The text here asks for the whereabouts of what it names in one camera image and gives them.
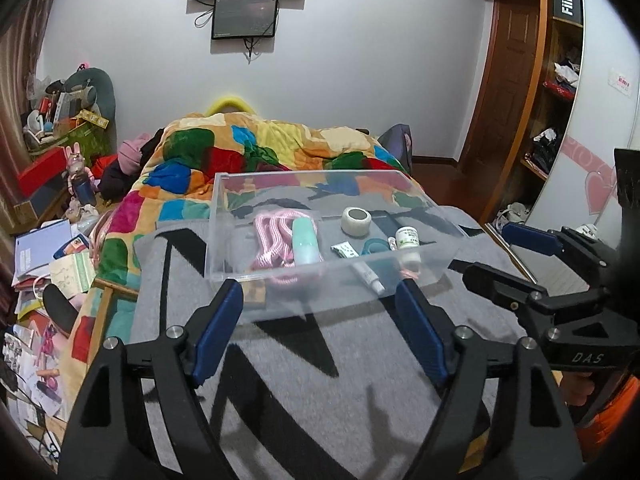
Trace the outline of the right hand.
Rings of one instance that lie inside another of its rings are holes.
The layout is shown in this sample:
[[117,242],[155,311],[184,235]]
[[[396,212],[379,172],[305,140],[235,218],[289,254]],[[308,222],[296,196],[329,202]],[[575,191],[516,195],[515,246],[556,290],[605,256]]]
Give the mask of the right hand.
[[560,391],[568,406],[584,406],[600,394],[591,372],[563,372]]

